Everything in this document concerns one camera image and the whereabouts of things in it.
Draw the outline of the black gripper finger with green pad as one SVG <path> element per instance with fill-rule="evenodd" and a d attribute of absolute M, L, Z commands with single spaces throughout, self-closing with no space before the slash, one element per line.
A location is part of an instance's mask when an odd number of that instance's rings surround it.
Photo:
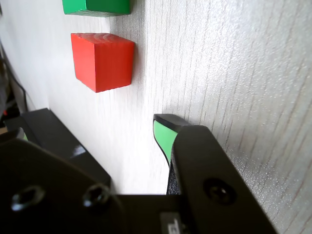
<path fill-rule="evenodd" d="M 208 127 L 173 114 L 155 114 L 153 133 L 185 199 L 192 233 L 276 232 Z"/>
<path fill-rule="evenodd" d="M 48 109 L 13 119 L 0 137 L 3 234 L 126 234 L 110 176 Z"/>

